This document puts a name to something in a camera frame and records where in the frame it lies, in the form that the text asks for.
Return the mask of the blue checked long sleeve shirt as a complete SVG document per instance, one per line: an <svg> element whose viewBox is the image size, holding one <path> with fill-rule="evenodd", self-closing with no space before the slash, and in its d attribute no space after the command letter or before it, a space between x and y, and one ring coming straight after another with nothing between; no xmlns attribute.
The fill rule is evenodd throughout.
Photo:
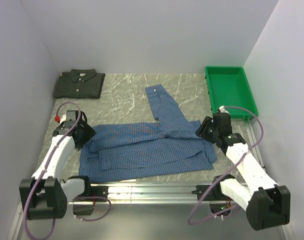
<svg viewBox="0 0 304 240"><path fill-rule="evenodd" d="M213 168L213 145L196 135L200 121L188 121L162 85L145 91L156 121L95 126L81 150L80 175L106 183Z"/></svg>

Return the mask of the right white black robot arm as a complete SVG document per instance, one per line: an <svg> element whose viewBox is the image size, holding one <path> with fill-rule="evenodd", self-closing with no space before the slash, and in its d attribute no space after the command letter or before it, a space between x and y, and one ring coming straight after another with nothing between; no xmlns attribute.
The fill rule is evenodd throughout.
<svg viewBox="0 0 304 240"><path fill-rule="evenodd" d="M289 189L273 180L251 153L260 141L248 146L240 134L233 133L228 107L221 106L212 117L207 116L196 134L216 144L233 165L202 194L191 217L212 193L218 200L230 198L245 210L250 226L256 231L289 224Z"/></svg>

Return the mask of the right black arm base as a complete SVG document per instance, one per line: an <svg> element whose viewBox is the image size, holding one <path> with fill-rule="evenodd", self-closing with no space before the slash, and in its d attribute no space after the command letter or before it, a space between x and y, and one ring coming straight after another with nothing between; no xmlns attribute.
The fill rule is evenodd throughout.
<svg viewBox="0 0 304 240"><path fill-rule="evenodd" d="M209 189L209 187L210 185L197 185L196 190L193 190L191 193L197 195L197 200L200 200L202 195ZM221 192L221 187L219 183L215 185L214 188L208 192L208 195L204 198L203 201L208 201L208 202L223 201L223 203L218 203L218 204L211 203L209 205L210 211L213 214L216 214L222 210L232 207L231 198L225 196ZM219 215L219 217L223 220L224 218L228 218L237 214L239 210L240 210L240 206L236 206L234 210L223 212L221 215Z"/></svg>

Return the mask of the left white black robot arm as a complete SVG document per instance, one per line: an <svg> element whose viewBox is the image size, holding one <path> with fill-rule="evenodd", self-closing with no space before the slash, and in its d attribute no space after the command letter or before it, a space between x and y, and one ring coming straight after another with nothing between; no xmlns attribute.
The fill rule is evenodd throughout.
<svg viewBox="0 0 304 240"><path fill-rule="evenodd" d="M30 179L19 185L20 197L27 220L61 219L69 202L92 196L88 176L77 175L60 183L63 168L72 151L79 151L95 134L83 111L69 110L64 118L56 117L59 125L53 131L50 148Z"/></svg>

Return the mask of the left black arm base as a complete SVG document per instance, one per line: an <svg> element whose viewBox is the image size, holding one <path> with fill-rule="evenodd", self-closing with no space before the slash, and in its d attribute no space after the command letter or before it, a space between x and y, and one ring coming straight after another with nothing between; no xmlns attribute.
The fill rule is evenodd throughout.
<svg viewBox="0 0 304 240"><path fill-rule="evenodd" d="M67 202L84 202L91 201L91 205L86 204L74 204L73 214L74 218L77 218L83 222L94 222L104 218L111 210L112 204L111 201L107 198L108 196L108 187L107 186L96 186L92 187L89 195L78 195L76 196L77 189L71 186L68 186L67 183L62 185L62 189L67 197ZM97 218L84 218L84 216L90 216L95 208L96 203L108 203L108 209L106 212Z"/></svg>

